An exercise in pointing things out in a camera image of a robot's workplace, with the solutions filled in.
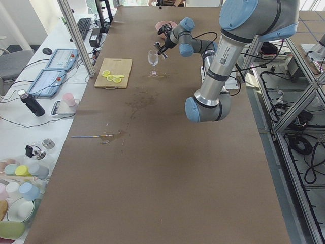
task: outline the white desk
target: white desk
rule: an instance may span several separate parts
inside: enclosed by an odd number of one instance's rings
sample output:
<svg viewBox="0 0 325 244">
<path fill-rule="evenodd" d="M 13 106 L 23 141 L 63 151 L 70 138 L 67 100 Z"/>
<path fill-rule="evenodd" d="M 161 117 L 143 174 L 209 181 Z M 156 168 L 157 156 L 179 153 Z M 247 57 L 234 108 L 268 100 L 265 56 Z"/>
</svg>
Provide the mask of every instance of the white desk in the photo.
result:
<svg viewBox="0 0 325 244">
<path fill-rule="evenodd" d="M 93 15 L 76 15 L 76 20 L 82 17 L 93 17 Z M 84 41 L 88 53 L 92 51 L 92 47 L 89 44 L 89 37 L 91 31 L 88 32 L 88 35 Z M 73 42 L 70 42 L 70 35 L 66 26 L 62 21 L 59 21 L 56 28 L 48 35 L 43 44 L 39 47 L 38 51 L 32 57 L 29 63 L 41 60 L 49 59 L 50 56 L 43 54 L 42 49 L 48 47 L 53 51 L 56 48 L 76 48 Z M 35 63 L 28 68 L 26 68 L 18 77 L 17 81 L 21 80 L 34 80 L 39 74 L 40 70 L 45 68 L 47 62 Z M 82 99 L 84 90 L 87 85 L 87 80 L 89 79 L 84 65 L 80 65 L 78 69 L 71 70 L 66 79 L 71 77 L 57 92 L 57 94 L 50 99 L 37 99 L 42 107 L 45 109 L 45 114 L 41 117 L 36 117 L 26 106 L 23 104 L 20 99 L 8 103 L 0 103 L 0 116 L 26 126 L 38 125 L 45 123 L 47 121 L 53 120 L 50 113 L 54 102 L 61 100 L 62 95 L 71 92 L 74 97 L 77 99 Z M 17 90 L 24 89 L 28 90 L 31 83 L 29 82 L 20 82 L 14 84 L 12 88 L 7 92 L 5 99 L 8 99 L 13 93 L 11 99 L 18 98 Z M 21 159 L 28 160 L 28 157 L 25 156 L 25 147 L 26 145 L 31 145 L 36 142 L 42 142 L 46 138 L 50 138 L 55 143 L 55 148 L 51 151 L 48 151 L 49 155 L 53 158 L 55 165 L 57 158 L 62 149 L 63 143 L 66 139 L 67 133 L 72 124 L 73 117 L 68 119 L 63 119 L 57 122 L 48 123 L 42 126 L 24 128 L 7 121 L 0 119 L 0 160 L 7 158 L 14 158 L 20 160 L 19 162 L 23 164 L 24 162 Z M 28 234 L 28 228 L 24 235 L 16 240 L 14 243 L 23 243 Z"/>
</svg>

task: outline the pink cup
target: pink cup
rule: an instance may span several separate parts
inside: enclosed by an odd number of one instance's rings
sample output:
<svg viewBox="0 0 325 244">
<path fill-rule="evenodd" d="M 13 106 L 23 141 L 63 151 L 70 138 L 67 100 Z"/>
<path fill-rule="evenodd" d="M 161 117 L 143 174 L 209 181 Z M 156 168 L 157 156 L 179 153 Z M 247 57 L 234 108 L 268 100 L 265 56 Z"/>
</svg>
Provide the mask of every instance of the pink cup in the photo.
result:
<svg viewBox="0 0 325 244">
<path fill-rule="evenodd" d="M 76 101 L 75 101 L 75 98 L 73 97 L 73 94 L 72 93 L 65 93 L 63 95 L 63 101 L 65 101 L 66 104 L 69 107 L 72 107 L 72 106 L 75 106 L 76 105 Z"/>
</svg>

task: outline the bowl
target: bowl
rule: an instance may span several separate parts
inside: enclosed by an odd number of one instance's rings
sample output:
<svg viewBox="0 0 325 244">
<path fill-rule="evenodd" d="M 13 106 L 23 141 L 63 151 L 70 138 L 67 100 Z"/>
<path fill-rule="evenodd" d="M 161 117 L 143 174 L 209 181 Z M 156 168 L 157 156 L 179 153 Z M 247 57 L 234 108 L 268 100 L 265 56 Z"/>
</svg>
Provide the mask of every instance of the bowl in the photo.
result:
<svg viewBox="0 0 325 244">
<path fill-rule="evenodd" d="M 164 20 L 164 21 L 161 21 L 161 22 L 158 22 L 156 24 L 156 30 L 158 31 L 164 24 L 171 24 L 172 28 L 175 29 L 177 27 L 177 24 L 175 22 L 172 22 L 172 21 L 168 21 L 168 20 Z M 165 34 L 162 33 L 159 35 L 161 38 L 165 39 Z"/>
<path fill-rule="evenodd" d="M 19 198 L 9 207 L 7 219 L 9 221 L 26 222 L 30 219 L 35 209 L 34 201 Z"/>
</svg>

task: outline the brown table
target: brown table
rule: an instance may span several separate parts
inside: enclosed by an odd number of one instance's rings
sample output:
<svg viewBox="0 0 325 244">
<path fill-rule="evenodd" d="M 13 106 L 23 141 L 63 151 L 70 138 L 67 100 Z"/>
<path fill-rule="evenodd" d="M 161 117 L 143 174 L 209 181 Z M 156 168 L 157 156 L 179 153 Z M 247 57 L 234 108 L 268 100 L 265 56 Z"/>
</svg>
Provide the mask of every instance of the brown table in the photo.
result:
<svg viewBox="0 0 325 244">
<path fill-rule="evenodd" d="M 90 79 L 26 244 L 289 243 L 246 90 L 225 120 L 194 124 L 200 56 L 169 50 L 148 77 L 155 24 L 186 16 L 194 36 L 220 30 L 219 8 L 118 9 L 95 68 L 132 58 L 128 88 Z M 103 133 L 117 135 L 70 138 Z"/>
</svg>

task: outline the white cup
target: white cup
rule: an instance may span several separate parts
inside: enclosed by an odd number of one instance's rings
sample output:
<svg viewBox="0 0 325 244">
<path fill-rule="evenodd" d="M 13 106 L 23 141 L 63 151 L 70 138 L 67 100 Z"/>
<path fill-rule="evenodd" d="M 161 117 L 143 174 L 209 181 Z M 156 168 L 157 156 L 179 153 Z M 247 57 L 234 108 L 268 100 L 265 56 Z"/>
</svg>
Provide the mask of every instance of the white cup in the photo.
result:
<svg viewBox="0 0 325 244">
<path fill-rule="evenodd" d="M 17 182 L 10 182 L 7 186 L 6 186 L 6 191 L 9 195 L 10 198 L 16 200 L 16 199 L 19 199 L 21 198 L 21 194 L 19 192 L 19 187 L 20 187 L 20 184 L 17 183 Z"/>
</svg>

